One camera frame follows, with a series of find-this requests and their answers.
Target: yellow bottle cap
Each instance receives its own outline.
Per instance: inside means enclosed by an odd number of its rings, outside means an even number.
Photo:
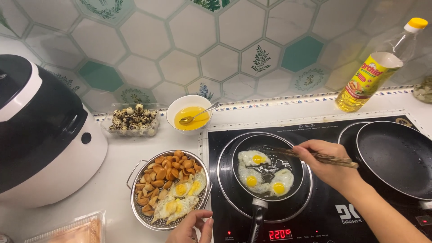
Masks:
[[[424,29],[428,25],[428,22],[421,18],[412,18],[408,22],[408,25],[416,29]]]

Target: hand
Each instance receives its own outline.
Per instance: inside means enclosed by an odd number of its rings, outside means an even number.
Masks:
[[[356,169],[321,163],[308,151],[313,150],[321,154],[349,158],[343,145],[322,140],[308,140],[298,146],[294,146],[292,150],[299,154],[300,159],[309,165],[318,178],[336,189],[342,195],[345,192],[349,192],[352,186],[364,182]]]
[[[198,239],[194,226],[201,232],[199,243],[210,243],[213,235],[213,215],[209,210],[193,210],[169,234],[165,243],[193,243],[192,238]]]

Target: tile backsplash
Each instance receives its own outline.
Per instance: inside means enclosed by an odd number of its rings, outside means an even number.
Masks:
[[[1,0],[0,54],[41,65],[93,112],[229,102],[338,91],[412,17],[432,22],[432,0]],[[430,72],[432,28],[418,39],[386,86]]]

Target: cooking oil bottle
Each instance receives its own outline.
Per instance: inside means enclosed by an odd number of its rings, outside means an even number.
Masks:
[[[378,46],[339,93],[337,106],[346,112],[358,111],[413,56],[416,36],[427,24],[424,19],[412,18],[402,33]]]

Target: white bowl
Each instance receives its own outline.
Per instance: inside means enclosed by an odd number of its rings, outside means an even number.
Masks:
[[[210,101],[208,101],[206,98],[202,97],[202,96],[197,96],[197,95],[188,95],[188,96],[183,96],[181,98],[178,98],[177,100],[175,100],[169,107],[168,110],[166,112],[166,119],[168,120],[168,123],[175,128],[177,131],[185,134],[185,135],[196,135],[202,131],[204,131],[204,129],[206,128],[207,124],[209,124],[212,116],[213,116],[213,110],[209,111],[209,121],[202,127],[194,129],[194,130],[181,130],[175,127],[174,125],[174,117],[175,115],[181,111],[184,108],[190,107],[190,106],[200,106],[203,107],[204,109],[207,109],[209,107],[212,106],[212,103],[210,103]]]

